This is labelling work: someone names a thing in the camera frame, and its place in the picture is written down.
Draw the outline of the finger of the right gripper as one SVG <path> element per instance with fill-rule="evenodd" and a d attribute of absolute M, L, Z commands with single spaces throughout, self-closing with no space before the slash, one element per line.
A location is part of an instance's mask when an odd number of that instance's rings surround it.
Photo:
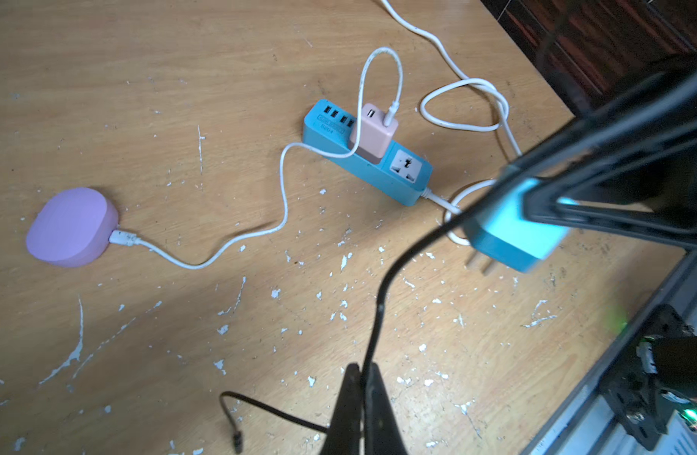
<path fill-rule="evenodd" d="M 634 133 L 697 96 L 697 56 L 676 56 L 623 80 L 616 96 L 573 119 L 507 167 L 498 179 L 505 195 L 552 166 L 594 146 Z"/>
<path fill-rule="evenodd" d="M 665 209 L 635 212 L 563 203 L 542 183 L 523 197 L 524 216 L 536 223 L 600 231 L 653 243 L 697 250 L 697 212 Z"/>

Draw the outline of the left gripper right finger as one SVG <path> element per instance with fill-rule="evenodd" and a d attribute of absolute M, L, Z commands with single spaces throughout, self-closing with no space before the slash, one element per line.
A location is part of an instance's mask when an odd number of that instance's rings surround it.
<path fill-rule="evenodd" d="M 365 454 L 407 455 L 381 371 L 376 363 L 371 364 L 367 384 L 363 387 L 363 409 L 365 410 Z"/>

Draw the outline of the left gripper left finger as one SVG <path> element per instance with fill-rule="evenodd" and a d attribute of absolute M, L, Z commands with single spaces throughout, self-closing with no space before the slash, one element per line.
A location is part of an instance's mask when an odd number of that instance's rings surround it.
<path fill-rule="evenodd" d="M 361 371 L 357 363 L 346 367 L 321 455 L 359 455 L 363 418 Z"/>

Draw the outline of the teal USB charger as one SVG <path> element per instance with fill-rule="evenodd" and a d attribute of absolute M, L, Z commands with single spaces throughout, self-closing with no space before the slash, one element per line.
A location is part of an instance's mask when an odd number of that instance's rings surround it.
<path fill-rule="evenodd" d="M 521 273 L 545 261 L 568 236 L 570 228 L 525 218 L 523 197 L 540 183 L 539 178 L 529 178 L 496 204 L 469 218 L 463 230 L 470 246 Z"/>

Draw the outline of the pink USB charger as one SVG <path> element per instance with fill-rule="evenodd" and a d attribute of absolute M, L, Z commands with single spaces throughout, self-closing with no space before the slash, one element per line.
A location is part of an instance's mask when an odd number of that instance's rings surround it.
<path fill-rule="evenodd" d="M 399 121 L 392 119 L 387 126 L 384 125 L 386 113 L 374 104 L 365 104 L 359 119 L 361 120 L 361 136 L 358 136 L 358 123 L 352 126 L 348 140 L 352 149 L 359 140 L 355 154 L 373 164 L 379 164 L 384 158 L 390 143 L 399 127 Z"/>

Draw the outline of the pink earbud case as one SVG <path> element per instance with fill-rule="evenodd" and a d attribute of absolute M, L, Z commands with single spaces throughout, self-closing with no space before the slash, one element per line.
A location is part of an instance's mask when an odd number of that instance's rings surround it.
<path fill-rule="evenodd" d="M 37 214 L 26 236 L 26 248 L 42 262 L 82 267 L 105 252 L 118 223 L 118 210 L 99 191 L 62 191 Z"/>

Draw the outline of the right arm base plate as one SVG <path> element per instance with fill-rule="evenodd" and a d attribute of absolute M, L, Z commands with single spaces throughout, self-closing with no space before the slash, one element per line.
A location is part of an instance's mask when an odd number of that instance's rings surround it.
<path fill-rule="evenodd" d="M 697 335 L 670 305 L 655 308 L 604 372 L 599 391 L 626 433 L 647 450 L 678 415 L 697 434 Z"/>

